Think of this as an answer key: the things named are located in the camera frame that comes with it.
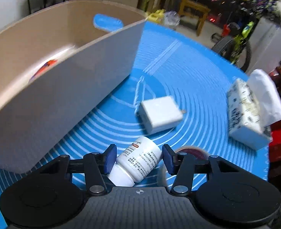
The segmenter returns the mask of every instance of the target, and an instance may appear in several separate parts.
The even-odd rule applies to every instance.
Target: crosshair logo
[[[136,192],[137,192],[138,194],[144,193],[144,191],[143,191],[142,189],[138,189]]]

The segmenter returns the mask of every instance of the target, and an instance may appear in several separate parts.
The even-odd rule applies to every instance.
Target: white bottle
[[[132,187],[134,182],[142,181],[160,160],[159,147],[141,136],[117,157],[108,178],[116,186]]]

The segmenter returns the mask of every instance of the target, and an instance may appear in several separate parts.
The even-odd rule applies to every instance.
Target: white charger
[[[142,101],[138,113],[147,134],[176,127],[183,119],[183,113],[172,96]]]

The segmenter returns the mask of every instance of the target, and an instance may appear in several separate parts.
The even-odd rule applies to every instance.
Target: beige plastic bin
[[[93,17],[120,19],[113,33]],[[30,170],[131,72],[142,11],[74,0],[32,14],[0,33],[0,168]],[[57,59],[42,74],[34,73]]]

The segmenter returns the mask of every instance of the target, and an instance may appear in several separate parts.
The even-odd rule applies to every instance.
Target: blue mat
[[[149,135],[150,139],[160,148],[163,144],[173,149],[199,146],[266,180],[268,148],[255,152],[228,137],[226,91],[238,77],[247,79],[204,46],[147,22],[131,75],[65,135],[36,168],[61,154],[76,159],[92,151],[103,152],[112,143],[120,154],[137,137],[146,136],[136,116],[139,103],[172,95],[180,109],[186,110],[184,119],[174,129]],[[157,171],[154,169],[136,186],[156,186]],[[0,194],[23,176],[0,169]],[[171,186],[174,178],[167,179]],[[205,175],[195,175],[193,189],[204,181]],[[84,175],[74,174],[73,182],[85,188]],[[0,213],[0,229],[4,228],[6,223]]]

